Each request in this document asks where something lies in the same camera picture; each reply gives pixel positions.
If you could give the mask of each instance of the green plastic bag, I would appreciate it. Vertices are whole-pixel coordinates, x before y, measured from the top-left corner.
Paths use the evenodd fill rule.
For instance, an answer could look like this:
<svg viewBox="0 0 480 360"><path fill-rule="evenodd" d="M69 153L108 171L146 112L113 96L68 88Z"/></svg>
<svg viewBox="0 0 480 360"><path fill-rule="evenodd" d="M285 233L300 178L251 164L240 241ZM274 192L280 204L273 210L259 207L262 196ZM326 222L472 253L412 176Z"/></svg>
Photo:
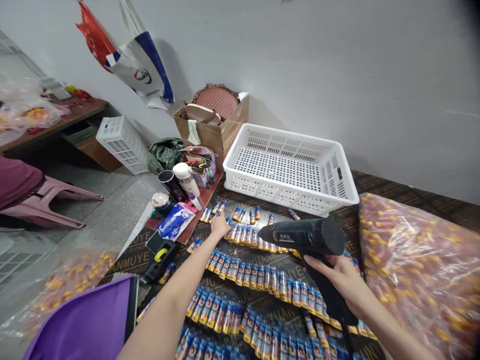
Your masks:
<svg viewBox="0 0 480 360"><path fill-rule="evenodd" d="M182 152L185 145L178 137L164 137L154 143L148 151L151 156L148 160L148 170L154 174L160 174L164 170L172 170L174 166L182 161Z"/></svg>

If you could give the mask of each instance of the red plastic bag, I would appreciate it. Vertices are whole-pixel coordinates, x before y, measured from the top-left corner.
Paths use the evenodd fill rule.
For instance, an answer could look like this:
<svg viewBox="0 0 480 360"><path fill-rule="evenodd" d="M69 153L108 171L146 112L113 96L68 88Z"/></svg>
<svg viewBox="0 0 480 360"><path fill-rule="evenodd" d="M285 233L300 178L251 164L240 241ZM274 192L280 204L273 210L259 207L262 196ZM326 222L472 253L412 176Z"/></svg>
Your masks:
<svg viewBox="0 0 480 360"><path fill-rule="evenodd" d="M83 1L78 0L78 4L81 8L81 23L75 25L85 36L86 44L91 54L105 70L111 73L105 67L105 62L107 61L107 55L114 53L115 48Z"/></svg>

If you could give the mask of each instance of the label on heat gun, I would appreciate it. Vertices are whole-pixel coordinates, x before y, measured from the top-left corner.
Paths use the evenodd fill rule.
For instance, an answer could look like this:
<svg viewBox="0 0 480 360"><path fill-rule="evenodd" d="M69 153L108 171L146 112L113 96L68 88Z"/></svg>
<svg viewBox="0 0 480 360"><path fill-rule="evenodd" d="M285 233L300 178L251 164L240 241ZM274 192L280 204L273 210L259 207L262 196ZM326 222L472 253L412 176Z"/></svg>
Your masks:
<svg viewBox="0 0 480 360"><path fill-rule="evenodd" d="M293 240L289 234L276 234L276 239L279 241L279 242L282 242L282 243L294 243L295 240Z"/></svg>

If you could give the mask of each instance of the purple fabric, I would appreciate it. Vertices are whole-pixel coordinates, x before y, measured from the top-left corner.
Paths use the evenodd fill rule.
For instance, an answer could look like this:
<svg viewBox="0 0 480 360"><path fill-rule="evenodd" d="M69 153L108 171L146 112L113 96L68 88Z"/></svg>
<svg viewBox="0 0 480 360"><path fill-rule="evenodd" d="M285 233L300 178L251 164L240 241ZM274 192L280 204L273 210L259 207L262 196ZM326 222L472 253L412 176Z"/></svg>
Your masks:
<svg viewBox="0 0 480 360"><path fill-rule="evenodd" d="M60 306L41 326L23 360L116 359L124 346L133 276L96 287Z"/></svg>
<svg viewBox="0 0 480 360"><path fill-rule="evenodd" d="M36 167L0 156L0 209L23 197L43 178L44 174Z"/></svg>

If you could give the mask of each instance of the yellow tape roll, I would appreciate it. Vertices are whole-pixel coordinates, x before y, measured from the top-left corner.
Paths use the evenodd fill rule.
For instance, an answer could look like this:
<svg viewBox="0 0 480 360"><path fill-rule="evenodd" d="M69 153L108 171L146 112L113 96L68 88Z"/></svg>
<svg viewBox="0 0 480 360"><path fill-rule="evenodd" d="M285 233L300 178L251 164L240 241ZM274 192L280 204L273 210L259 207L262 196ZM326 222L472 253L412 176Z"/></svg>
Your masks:
<svg viewBox="0 0 480 360"><path fill-rule="evenodd" d="M160 258L162 257L163 254L165 254L166 252L168 251L168 249L166 249L165 247L163 249L161 249L159 252L156 253L155 257L153 258L153 260L156 262L156 263L159 263L160 262Z"/></svg>

